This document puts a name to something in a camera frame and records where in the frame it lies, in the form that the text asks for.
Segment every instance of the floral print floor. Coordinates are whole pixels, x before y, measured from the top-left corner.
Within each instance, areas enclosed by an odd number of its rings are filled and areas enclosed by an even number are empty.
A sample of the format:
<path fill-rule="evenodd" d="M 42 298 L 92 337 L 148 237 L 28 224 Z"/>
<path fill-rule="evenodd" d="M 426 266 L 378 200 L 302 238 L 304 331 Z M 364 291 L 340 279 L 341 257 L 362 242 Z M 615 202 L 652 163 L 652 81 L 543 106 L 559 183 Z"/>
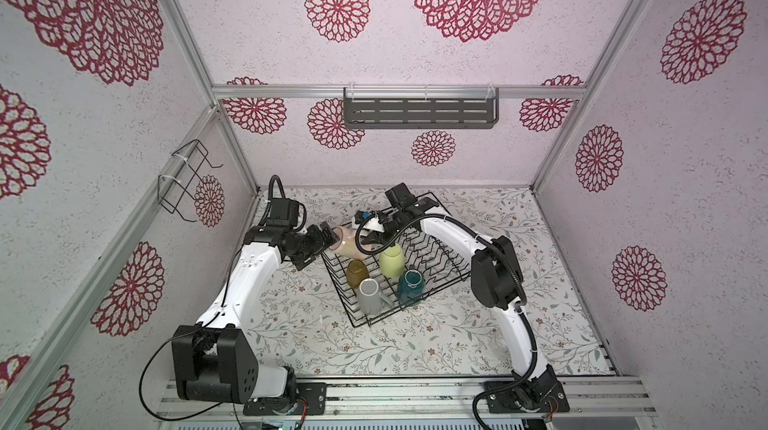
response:
<path fill-rule="evenodd" d="M 306 205 L 310 223 L 327 220 L 334 226 L 356 210 L 386 208 L 385 190 L 289 187 L 286 195 Z M 530 190 L 430 190 L 479 233 L 512 240 L 524 273 L 528 318 L 556 373 L 613 375 Z M 354 328 L 318 258 L 301 272 L 283 263 L 262 302 L 262 310 L 244 320 L 246 336 L 260 361 L 291 365 L 298 375 L 494 375 L 511 368 L 494 317 L 472 295 L 468 280 L 373 326 Z"/>

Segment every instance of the light green cup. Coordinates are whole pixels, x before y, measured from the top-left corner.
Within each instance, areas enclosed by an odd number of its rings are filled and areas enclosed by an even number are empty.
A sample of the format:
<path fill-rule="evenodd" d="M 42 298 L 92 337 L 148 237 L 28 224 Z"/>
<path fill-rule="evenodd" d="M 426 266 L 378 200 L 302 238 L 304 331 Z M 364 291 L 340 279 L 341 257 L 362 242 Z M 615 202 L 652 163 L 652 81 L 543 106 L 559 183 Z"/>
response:
<path fill-rule="evenodd" d="M 379 269 L 389 279 L 398 279 L 406 269 L 406 255 L 398 243 L 379 253 Z"/>

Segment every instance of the dish rack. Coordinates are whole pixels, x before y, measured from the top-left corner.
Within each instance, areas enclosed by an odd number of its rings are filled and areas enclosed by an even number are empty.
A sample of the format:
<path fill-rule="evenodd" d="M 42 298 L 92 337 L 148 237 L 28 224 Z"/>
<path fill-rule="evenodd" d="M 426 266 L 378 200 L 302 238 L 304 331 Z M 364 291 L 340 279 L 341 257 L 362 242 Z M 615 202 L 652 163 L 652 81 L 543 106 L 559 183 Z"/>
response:
<path fill-rule="evenodd" d="M 440 200 L 432 192 L 419 195 L 418 198 L 424 196 L 429 196 L 440 204 Z M 394 307 L 391 309 L 384 308 L 381 313 L 372 316 L 368 316 L 360 311 L 357 294 L 346 281 L 346 268 L 352 259 L 338 256 L 329 250 L 322 253 L 322 261 L 326 264 L 326 270 L 328 270 L 331 276 L 333 286 L 339 294 L 341 304 L 346 315 L 350 318 L 353 327 L 365 324 L 370 326 L 380 322 L 469 277 L 471 270 L 469 262 L 431 235 L 419 232 L 414 228 L 408 228 L 398 237 L 397 243 L 400 244 L 405 253 L 406 268 L 416 268 L 422 273 L 425 282 L 424 291 L 419 298 L 401 304 L 397 298 L 398 279 L 389 279 L 381 273 L 378 255 L 369 256 L 362 262 L 368 267 L 370 277 L 379 283 L 381 292 L 392 301 Z"/>

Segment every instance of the gray mug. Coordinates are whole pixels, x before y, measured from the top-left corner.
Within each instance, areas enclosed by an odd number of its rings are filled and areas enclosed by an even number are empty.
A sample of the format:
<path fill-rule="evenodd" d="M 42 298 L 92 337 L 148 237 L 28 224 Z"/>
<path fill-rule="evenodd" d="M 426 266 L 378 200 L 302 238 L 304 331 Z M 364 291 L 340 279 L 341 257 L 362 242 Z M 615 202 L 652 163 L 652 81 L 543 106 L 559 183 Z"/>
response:
<path fill-rule="evenodd" d="M 368 316 L 378 315 L 382 312 L 382 304 L 390 309 L 394 307 L 392 301 L 384 295 L 379 288 L 379 282 L 374 279 L 365 279 L 357 287 L 357 302 L 360 310 Z"/>

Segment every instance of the cup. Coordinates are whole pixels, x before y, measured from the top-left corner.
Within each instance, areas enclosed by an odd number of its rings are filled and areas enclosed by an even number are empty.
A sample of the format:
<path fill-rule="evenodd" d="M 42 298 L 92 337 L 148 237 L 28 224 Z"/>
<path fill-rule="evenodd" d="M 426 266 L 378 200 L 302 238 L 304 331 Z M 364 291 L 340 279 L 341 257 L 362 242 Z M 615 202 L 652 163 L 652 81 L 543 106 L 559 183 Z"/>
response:
<path fill-rule="evenodd" d="M 379 253 L 379 269 L 389 279 L 396 279 L 406 269 L 406 255 L 398 243 Z"/>
<path fill-rule="evenodd" d="M 393 302 L 379 289 L 379 282 L 374 279 L 360 282 L 357 287 L 357 302 L 360 304 L 360 310 L 368 316 L 381 313 L 382 304 L 386 304 L 390 309 L 394 307 Z"/>
<path fill-rule="evenodd" d="M 347 258 L 351 258 L 353 260 L 365 260 L 368 258 L 368 255 L 361 252 L 357 249 L 357 245 L 355 245 L 355 232 L 357 230 L 353 230 L 346 226 L 337 226 L 333 229 L 333 233 L 336 234 L 336 236 L 339 237 L 339 241 L 334 243 L 333 245 L 328 247 L 328 250 L 331 252 L 334 252 L 338 256 L 345 256 Z M 372 248 L 370 243 L 367 243 L 362 246 L 362 248 L 366 250 L 370 250 Z"/>
<path fill-rule="evenodd" d="M 368 267 L 360 260 L 353 260 L 346 268 L 346 282 L 350 284 L 350 287 L 356 289 L 360 286 L 360 282 L 370 278 L 368 273 Z"/>
<path fill-rule="evenodd" d="M 405 305 L 421 296 L 424 292 L 424 275 L 415 268 L 400 275 L 397 284 L 397 298 L 401 305 Z"/>

